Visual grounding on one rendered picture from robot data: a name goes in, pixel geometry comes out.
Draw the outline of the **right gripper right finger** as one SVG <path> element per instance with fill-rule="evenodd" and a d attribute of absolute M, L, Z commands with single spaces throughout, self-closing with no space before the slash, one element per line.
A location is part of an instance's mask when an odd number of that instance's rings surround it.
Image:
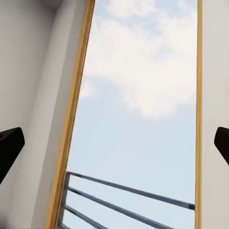
<path fill-rule="evenodd" d="M 215 134 L 215 146 L 229 165 L 229 129 L 218 127 Z"/>

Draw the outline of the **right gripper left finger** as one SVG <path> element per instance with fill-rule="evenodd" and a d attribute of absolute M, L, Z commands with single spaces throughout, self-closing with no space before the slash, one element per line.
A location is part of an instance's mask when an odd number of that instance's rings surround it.
<path fill-rule="evenodd" d="M 0 133 L 0 184 L 25 145 L 20 127 Z"/>

